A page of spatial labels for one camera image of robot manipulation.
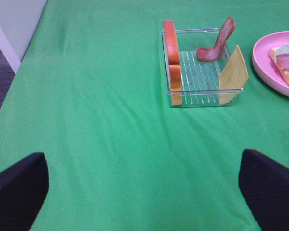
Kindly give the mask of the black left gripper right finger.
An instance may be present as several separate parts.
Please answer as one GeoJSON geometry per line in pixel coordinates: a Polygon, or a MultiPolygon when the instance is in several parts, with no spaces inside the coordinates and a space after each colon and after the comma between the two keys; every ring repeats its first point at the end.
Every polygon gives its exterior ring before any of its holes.
{"type": "Polygon", "coordinates": [[[263,231],[289,231],[289,168],[254,149],[243,151],[240,191],[263,231]]]}

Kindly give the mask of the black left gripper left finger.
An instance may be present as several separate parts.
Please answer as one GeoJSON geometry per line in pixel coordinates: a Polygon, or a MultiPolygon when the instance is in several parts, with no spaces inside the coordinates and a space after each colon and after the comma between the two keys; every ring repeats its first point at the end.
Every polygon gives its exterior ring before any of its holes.
{"type": "Polygon", "coordinates": [[[32,153],[0,173],[0,231],[28,231],[49,190],[44,153],[32,153]]]}

